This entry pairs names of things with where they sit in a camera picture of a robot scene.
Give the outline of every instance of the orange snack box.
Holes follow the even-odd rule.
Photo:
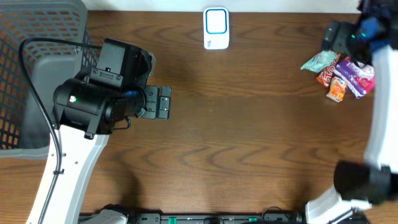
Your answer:
[[[339,77],[333,77],[330,83],[330,91],[326,96],[339,103],[343,101],[346,87],[347,83],[344,80]]]

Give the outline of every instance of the white device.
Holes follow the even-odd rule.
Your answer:
[[[229,14],[224,7],[210,7],[203,12],[203,33],[207,50],[226,49],[229,45]]]

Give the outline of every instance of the green connector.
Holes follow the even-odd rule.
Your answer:
[[[177,224],[177,218],[169,218],[169,224]]]

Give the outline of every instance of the purple snack package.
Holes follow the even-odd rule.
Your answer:
[[[374,69],[370,65],[359,68],[350,60],[344,60],[336,66],[335,75],[347,82],[356,98],[368,94],[375,85]]]

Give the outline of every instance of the cable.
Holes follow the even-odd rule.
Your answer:
[[[355,209],[354,209],[354,208],[351,208],[350,210],[348,210],[347,212],[345,212],[345,213],[339,215],[339,216],[336,217],[335,219],[330,220],[330,221],[328,222],[328,224],[332,224],[332,223],[334,223],[334,222],[337,222],[338,220],[340,220],[341,218],[343,218],[344,216],[348,215],[348,214],[351,213],[351,212],[354,214]]]
[[[55,171],[53,172],[54,176],[53,176],[53,179],[51,181],[50,189],[49,189],[49,192],[48,192],[48,194],[47,194],[47,196],[45,198],[45,202],[43,204],[43,209],[42,209],[42,212],[40,213],[40,217],[39,217],[39,224],[42,224],[43,223],[43,219],[44,219],[44,215],[45,215],[45,213],[47,211],[47,207],[49,205],[52,193],[53,193],[54,188],[55,188],[55,184],[57,183],[58,175],[61,173],[62,151],[61,151],[61,147],[60,147],[60,143],[58,141],[57,135],[55,134],[55,129],[54,129],[54,127],[51,124],[50,116],[46,112],[46,110],[44,108],[44,105],[43,105],[42,101],[40,100],[39,94],[37,94],[37,91],[36,91],[35,87],[33,86],[32,80],[29,78],[29,76],[27,74],[27,70],[26,70],[25,64],[24,64],[23,52],[24,52],[25,45],[27,45],[30,42],[36,42],[36,41],[56,42],[56,43],[61,43],[61,44],[76,45],[76,46],[79,46],[79,47],[87,47],[87,48],[92,48],[92,49],[101,49],[101,47],[100,46],[95,46],[95,45],[81,44],[81,43],[67,41],[67,40],[58,40],[58,39],[41,38],[41,37],[34,37],[34,38],[25,39],[24,41],[21,42],[21,44],[19,46],[18,60],[19,60],[19,65],[21,66],[22,74],[23,74],[23,76],[25,76],[25,79],[27,80],[29,88],[30,88],[30,90],[32,92],[33,98],[36,101],[37,106],[39,106],[40,112],[43,114],[44,120],[47,123],[47,126],[49,127],[51,137],[52,137],[52,139],[54,141],[55,151],[57,153],[57,165],[55,166]]]
[[[89,77],[90,73],[91,73],[91,69],[93,67],[94,66],[85,66],[85,67],[81,68],[81,70],[75,75],[75,78],[79,79],[79,80],[84,80],[86,77]]]
[[[278,206],[271,206],[271,207],[268,207],[268,208],[262,213],[262,215],[261,215],[261,219],[262,219],[262,220],[264,220],[264,216],[266,215],[268,209],[271,209],[271,208],[278,208],[279,210],[282,210],[282,209],[279,208]]]
[[[114,130],[127,130],[127,129],[130,128],[130,126],[131,126],[130,117],[129,117],[129,116],[125,116],[124,119],[125,119],[126,122],[127,122],[127,127],[125,127],[125,128],[114,128]]]

